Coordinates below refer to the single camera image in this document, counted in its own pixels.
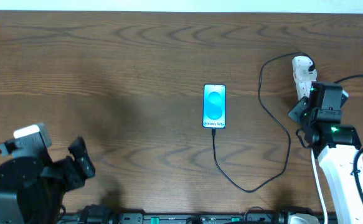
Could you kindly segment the blue Samsung Galaxy smartphone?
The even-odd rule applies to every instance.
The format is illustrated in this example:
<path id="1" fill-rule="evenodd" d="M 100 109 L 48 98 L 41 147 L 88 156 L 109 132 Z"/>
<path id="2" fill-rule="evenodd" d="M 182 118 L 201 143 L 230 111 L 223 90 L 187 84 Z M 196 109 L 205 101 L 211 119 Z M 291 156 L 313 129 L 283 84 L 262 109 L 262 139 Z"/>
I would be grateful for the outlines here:
<path id="1" fill-rule="evenodd" d="M 202 126 L 224 129 L 226 127 L 226 86 L 223 84 L 204 85 Z"/>

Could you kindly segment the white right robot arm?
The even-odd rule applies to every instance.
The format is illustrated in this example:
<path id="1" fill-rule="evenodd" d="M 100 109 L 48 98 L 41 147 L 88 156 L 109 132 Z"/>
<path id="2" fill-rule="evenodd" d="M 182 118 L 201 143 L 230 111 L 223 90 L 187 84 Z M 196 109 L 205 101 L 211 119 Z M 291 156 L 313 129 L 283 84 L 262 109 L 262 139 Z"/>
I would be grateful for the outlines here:
<path id="1" fill-rule="evenodd" d="M 338 83 L 296 84 L 298 103 L 288 113 L 323 170 L 339 223 L 363 223 L 363 147 L 357 130 L 341 123 L 349 95 Z"/>

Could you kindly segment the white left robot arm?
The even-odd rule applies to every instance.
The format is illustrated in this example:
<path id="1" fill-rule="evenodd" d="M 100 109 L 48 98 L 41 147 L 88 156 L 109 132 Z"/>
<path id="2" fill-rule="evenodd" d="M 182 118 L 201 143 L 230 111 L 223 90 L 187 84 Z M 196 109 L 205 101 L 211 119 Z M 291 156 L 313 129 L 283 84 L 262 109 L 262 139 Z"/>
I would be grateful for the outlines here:
<path id="1" fill-rule="evenodd" d="M 0 150 L 13 156 L 0 165 L 0 223 L 55 223 L 65 193 L 95 176 L 81 137 L 56 162 L 40 134 L 8 140 Z"/>

